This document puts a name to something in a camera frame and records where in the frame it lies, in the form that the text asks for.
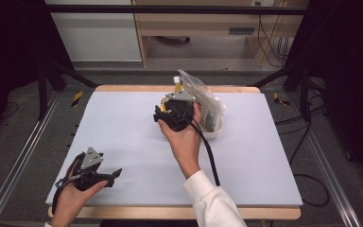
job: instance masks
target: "wooden cabinet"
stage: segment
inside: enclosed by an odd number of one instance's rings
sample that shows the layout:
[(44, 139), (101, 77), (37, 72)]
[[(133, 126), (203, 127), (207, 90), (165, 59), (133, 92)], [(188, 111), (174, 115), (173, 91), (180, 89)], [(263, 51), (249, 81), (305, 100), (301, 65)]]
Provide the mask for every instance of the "wooden cabinet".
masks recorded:
[[(305, 7), (309, 0), (275, 0), (274, 7)], [(234, 6), (249, 7), (251, 0), (132, 0), (133, 5), (165, 6)], [(227, 14), (134, 14), (143, 64), (147, 64), (151, 36), (246, 36), (256, 64), (261, 66), (270, 50), (263, 31), (259, 32), (259, 15)], [(271, 42), (275, 37), (294, 37), (302, 16), (263, 15), (261, 23)]]

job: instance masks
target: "person's left hand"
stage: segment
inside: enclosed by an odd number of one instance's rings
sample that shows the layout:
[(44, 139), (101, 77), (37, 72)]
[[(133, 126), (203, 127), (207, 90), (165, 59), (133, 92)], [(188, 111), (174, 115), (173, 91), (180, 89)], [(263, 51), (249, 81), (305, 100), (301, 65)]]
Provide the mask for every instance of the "person's left hand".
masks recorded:
[(72, 183), (66, 185), (60, 193), (55, 215), (50, 225), (53, 227), (69, 226), (78, 216), (84, 204), (107, 183), (108, 181), (96, 183), (85, 191), (79, 191)]

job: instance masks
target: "cabinet door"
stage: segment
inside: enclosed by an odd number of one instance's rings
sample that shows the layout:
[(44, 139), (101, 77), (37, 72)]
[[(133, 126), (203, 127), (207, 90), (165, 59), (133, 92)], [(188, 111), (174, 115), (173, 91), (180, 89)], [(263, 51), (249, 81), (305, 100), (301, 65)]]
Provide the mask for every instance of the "cabinet door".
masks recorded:
[[(130, 0), (45, 0), (46, 4), (130, 5)], [(131, 13), (52, 13), (72, 61), (141, 61)]]

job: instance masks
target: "clear plastic bag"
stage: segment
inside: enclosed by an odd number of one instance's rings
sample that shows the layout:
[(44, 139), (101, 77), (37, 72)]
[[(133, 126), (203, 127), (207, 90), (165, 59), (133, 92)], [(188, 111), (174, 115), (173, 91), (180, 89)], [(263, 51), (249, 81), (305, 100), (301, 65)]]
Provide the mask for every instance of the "clear plastic bag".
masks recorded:
[(226, 110), (225, 104), (201, 80), (181, 69), (178, 72), (180, 73), (182, 88), (193, 95), (201, 104), (202, 119), (200, 125), (208, 132), (218, 132), (222, 125), (223, 113)]

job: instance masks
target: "yellow bottle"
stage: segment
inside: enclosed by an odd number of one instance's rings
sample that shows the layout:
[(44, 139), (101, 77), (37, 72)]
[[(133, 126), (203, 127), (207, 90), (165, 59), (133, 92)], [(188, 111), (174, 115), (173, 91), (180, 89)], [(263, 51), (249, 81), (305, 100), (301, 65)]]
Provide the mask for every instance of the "yellow bottle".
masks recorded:
[(181, 92), (182, 91), (181, 78), (174, 77), (173, 81), (175, 82), (175, 92)]

